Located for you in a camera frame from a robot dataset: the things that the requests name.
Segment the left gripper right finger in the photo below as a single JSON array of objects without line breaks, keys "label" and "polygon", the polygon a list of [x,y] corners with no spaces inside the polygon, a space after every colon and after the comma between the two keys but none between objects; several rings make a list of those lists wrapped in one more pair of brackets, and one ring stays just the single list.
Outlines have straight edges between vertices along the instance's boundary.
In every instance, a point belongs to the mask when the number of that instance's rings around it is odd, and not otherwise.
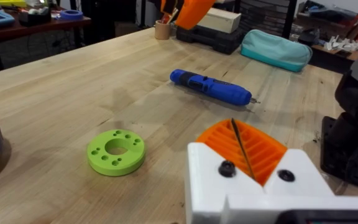
[{"label": "left gripper right finger", "polygon": [[284,145],[252,126],[231,119],[248,175],[267,194],[333,196],[318,169],[301,149]]}]

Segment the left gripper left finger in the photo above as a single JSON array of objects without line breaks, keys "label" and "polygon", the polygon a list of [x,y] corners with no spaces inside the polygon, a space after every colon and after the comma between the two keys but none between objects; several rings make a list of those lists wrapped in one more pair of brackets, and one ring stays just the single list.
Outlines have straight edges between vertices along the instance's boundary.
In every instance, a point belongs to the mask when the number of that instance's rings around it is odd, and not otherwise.
[{"label": "left gripper left finger", "polygon": [[219,223],[228,196],[261,195],[251,176],[234,119],[220,121],[187,145],[187,223]]}]

